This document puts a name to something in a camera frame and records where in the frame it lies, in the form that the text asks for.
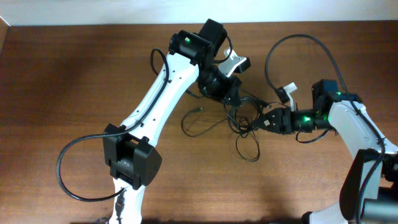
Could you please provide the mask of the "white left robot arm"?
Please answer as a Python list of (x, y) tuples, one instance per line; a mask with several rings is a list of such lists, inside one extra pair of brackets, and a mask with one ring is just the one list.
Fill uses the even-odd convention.
[(104, 159), (117, 192), (110, 223), (142, 221), (145, 187), (162, 163), (155, 146), (171, 112), (192, 83), (198, 83), (206, 98), (239, 106), (241, 81), (233, 76), (236, 67), (225, 59), (215, 59), (228, 38), (223, 25), (211, 19), (199, 33), (181, 30), (174, 34), (164, 65), (139, 106), (120, 126), (109, 124), (105, 128)]

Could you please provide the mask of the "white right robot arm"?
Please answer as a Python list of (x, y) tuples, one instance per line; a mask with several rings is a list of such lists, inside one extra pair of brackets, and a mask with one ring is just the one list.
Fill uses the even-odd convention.
[(339, 200), (303, 214), (301, 222), (397, 222), (397, 146), (370, 119), (361, 98), (340, 92), (336, 81), (316, 82), (312, 101), (310, 110), (276, 108), (259, 122), (261, 129), (277, 134), (335, 131), (353, 158)]

